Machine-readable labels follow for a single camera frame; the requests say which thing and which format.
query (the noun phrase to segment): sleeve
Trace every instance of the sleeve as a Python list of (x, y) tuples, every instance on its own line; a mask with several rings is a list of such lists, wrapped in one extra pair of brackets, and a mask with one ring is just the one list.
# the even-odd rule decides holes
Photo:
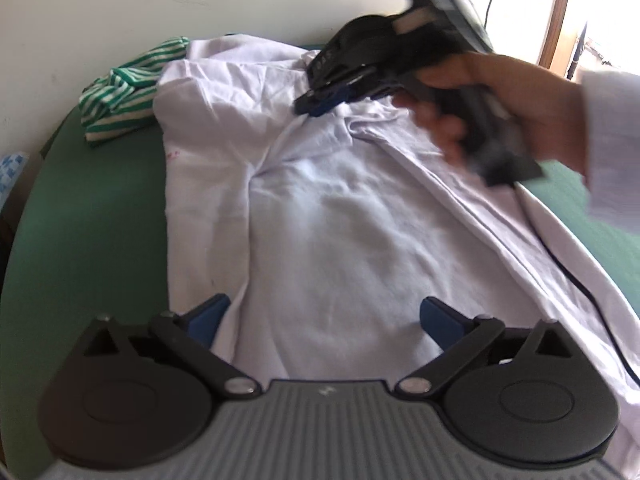
[(640, 233), (640, 76), (587, 72), (590, 214)]

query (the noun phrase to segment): hand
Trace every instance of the hand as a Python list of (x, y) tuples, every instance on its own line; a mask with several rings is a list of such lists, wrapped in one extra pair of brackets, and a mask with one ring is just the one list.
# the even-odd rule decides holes
[[(542, 67), (495, 54), (461, 54), (418, 70), (417, 77), (433, 88), (462, 85), (489, 86), (524, 128), (525, 141), (537, 160), (559, 160), (585, 175), (587, 139), (580, 86)], [(443, 116), (436, 105), (418, 102), (407, 92), (394, 97), (394, 105), (414, 112), (414, 121), (427, 129), (447, 162), (465, 165), (458, 141), (466, 125), (458, 117)]]

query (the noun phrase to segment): green bed sheet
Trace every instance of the green bed sheet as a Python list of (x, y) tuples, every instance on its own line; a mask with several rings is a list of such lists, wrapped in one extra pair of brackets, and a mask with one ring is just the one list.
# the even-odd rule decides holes
[[(579, 179), (560, 165), (538, 195), (640, 309), (640, 240), (589, 221)], [(78, 111), (50, 147), (24, 211), (0, 301), (0, 424), (9, 469), (30, 480), (51, 456), (41, 392), (99, 313), (144, 322), (167, 308), (164, 151), (153, 126), (97, 148)]]

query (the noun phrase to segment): striped fabric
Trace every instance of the striped fabric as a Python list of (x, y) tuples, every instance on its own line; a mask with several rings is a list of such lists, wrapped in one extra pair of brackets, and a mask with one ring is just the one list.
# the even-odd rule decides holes
[(171, 38), (96, 79), (80, 96), (80, 122), (89, 144), (119, 137), (156, 119), (156, 80), (164, 66), (187, 53), (188, 38)]

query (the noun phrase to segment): white fabric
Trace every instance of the white fabric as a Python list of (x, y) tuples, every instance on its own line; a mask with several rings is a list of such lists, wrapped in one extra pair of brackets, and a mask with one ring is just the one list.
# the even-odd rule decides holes
[(582, 76), (589, 133), (592, 216), (640, 233), (640, 75)]
[[(509, 326), (559, 319), (620, 403), (608, 455), (639, 467), (640, 392), (593, 307), (543, 252), (511, 190), (453, 173), (405, 111), (384, 102), (295, 117), (302, 49), (247, 36), (194, 41), (154, 102), (167, 155), (170, 306), (232, 298), (212, 351), (273, 378), (398, 378), (439, 349), (418, 324), (437, 296)], [(557, 256), (599, 298), (629, 360), (640, 323), (575, 237), (527, 198)]]

